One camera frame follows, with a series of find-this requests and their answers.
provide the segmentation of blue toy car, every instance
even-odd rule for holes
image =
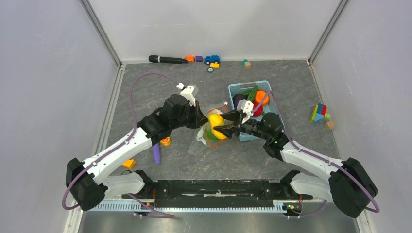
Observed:
[[[204,59],[204,63],[206,65],[210,65],[210,63],[220,63],[220,57],[217,55],[213,55],[213,56],[207,56]]]

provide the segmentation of yellow bell pepper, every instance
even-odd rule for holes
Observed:
[[[225,135],[223,135],[221,132],[213,129],[215,126],[224,125],[223,117],[221,117],[219,114],[211,113],[207,116],[207,118],[209,119],[209,124],[210,124],[212,134],[220,140],[226,139]]]

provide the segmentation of red block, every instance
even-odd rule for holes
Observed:
[[[322,110],[321,110],[321,114],[325,115],[325,113],[326,113],[326,105],[323,105]]]

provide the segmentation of plastic bag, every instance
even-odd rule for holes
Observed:
[[[227,113],[229,110],[227,108],[227,102],[223,102],[220,104],[211,104],[206,108],[202,109],[203,113],[206,113],[206,117],[211,113]],[[190,142],[190,147],[188,150],[189,154],[197,154],[203,151],[206,148],[214,147],[224,141],[226,139],[219,140],[214,137],[210,133],[210,125],[209,122],[204,124],[200,129],[196,129],[195,133],[193,134],[192,141]]]

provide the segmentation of white panel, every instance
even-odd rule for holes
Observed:
[[[314,62],[341,156],[378,187],[377,233],[412,228],[411,12],[412,1],[351,1]]]
[[[1,232],[62,232],[66,164],[94,153],[117,68],[77,0],[1,1],[0,21]]]
[[[123,61],[308,58],[339,0],[90,0]]]

